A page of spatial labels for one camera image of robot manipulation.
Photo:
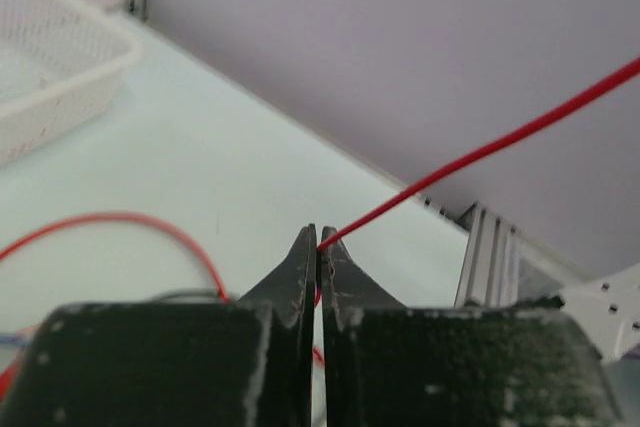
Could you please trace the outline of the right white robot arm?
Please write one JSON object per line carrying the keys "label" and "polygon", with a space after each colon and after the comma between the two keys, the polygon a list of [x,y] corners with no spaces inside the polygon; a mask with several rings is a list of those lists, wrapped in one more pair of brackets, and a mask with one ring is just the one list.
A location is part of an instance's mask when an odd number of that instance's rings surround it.
{"label": "right white robot arm", "polygon": [[515,232],[478,222],[451,308],[408,307],[322,251],[331,426],[613,426],[603,372],[639,342],[639,270],[517,296]]}

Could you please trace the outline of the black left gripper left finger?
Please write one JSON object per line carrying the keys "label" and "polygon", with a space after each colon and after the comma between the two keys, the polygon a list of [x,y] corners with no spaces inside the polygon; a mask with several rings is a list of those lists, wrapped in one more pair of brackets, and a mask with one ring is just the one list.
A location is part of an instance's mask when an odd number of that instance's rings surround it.
{"label": "black left gripper left finger", "polygon": [[239,299],[54,310],[1,407],[5,426],[307,426],[316,230]]}

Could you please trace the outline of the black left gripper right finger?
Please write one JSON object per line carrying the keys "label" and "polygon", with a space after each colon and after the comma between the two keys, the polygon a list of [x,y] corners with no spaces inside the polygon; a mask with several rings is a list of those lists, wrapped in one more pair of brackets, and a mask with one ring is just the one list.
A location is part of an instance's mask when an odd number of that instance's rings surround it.
{"label": "black left gripper right finger", "polygon": [[617,426],[603,357],[560,295],[408,307],[322,231],[331,426]]}

